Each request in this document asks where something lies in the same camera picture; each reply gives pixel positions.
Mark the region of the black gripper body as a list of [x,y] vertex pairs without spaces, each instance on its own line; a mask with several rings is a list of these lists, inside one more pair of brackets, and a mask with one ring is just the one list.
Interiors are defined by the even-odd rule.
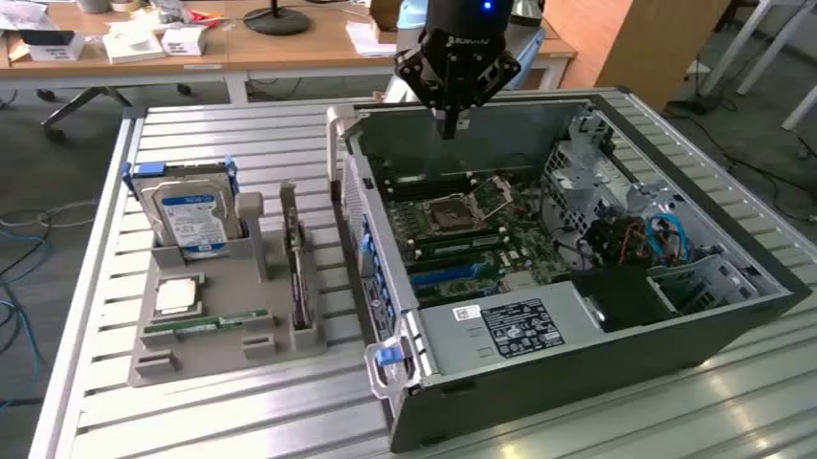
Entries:
[[454,108],[459,69],[473,55],[493,60],[507,51],[506,29],[511,1],[430,1],[421,49],[439,79],[446,83]]

